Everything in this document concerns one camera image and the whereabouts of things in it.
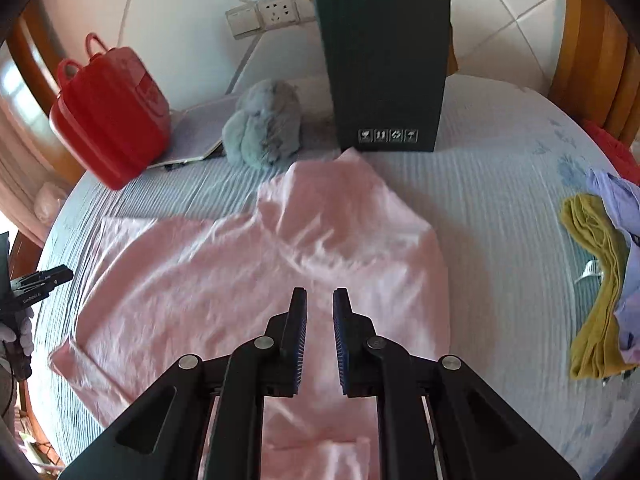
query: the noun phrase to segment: red handle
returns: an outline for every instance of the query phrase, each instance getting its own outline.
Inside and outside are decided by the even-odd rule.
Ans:
[[[63,59],[58,64],[58,86],[60,88],[64,87],[71,78],[66,74],[66,67],[75,66],[78,70],[82,68],[82,65],[73,59]]]
[[[84,50],[86,51],[87,56],[89,56],[89,60],[92,60],[94,56],[97,56],[98,54],[102,54],[102,52],[97,52],[96,54],[94,54],[94,51],[91,49],[92,41],[95,41],[98,45],[100,45],[100,48],[104,52],[109,51],[109,49],[104,44],[104,42],[100,39],[100,37],[95,32],[90,32],[89,34],[86,35],[86,38],[84,38]]]

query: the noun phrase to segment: red plastic box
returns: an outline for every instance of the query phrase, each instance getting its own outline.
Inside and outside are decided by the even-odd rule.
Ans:
[[[92,54],[96,41],[104,53]],[[51,109],[53,131],[105,186],[121,189],[166,149],[169,103],[129,47],[107,50],[86,37],[89,65],[65,59],[58,66],[60,94]],[[69,78],[68,66],[78,72]]]

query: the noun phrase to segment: purple cloth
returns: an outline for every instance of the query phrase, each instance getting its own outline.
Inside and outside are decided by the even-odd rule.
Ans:
[[[640,363],[640,187],[602,170],[590,170],[587,188],[602,197],[604,209],[629,247],[625,281],[614,311],[620,326],[620,353]]]

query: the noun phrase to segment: black handheld device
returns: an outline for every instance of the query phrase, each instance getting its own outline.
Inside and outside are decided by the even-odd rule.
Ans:
[[[31,357],[20,345],[20,326],[26,310],[49,297],[59,285],[71,281],[74,274],[64,265],[41,270],[11,280],[9,277],[9,233],[0,234],[0,323],[7,325],[16,335],[12,343],[5,343],[6,359],[15,379],[24,381],[31,376]]]

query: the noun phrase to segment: bed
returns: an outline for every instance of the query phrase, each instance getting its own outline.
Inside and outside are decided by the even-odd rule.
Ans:
[[[308,116],[298,158],[339,153],[324,117],[325,80],[298,83]],[[450,281],[451,351],[467,361],[585,479],[593,478],[640,406],[640,372],[623,381],[568,379],[568,349],[598,289],[580,276],[591,256],[559,224],[564,198],[589,167],[616,173],[593,141],[534,91],[454,75],[447,79],[434,153],[368,153],[386,183],[436,229]],[[66,264],[73,282],[36,313],[32,403],[65,462],[99,433],[47,356],[72,330],[87,281],[85,256],[104,216],[217,219],[250,208],[276,170],[224,158],[149,170],[121,192],[85,174],[47,239],[41,268]]]

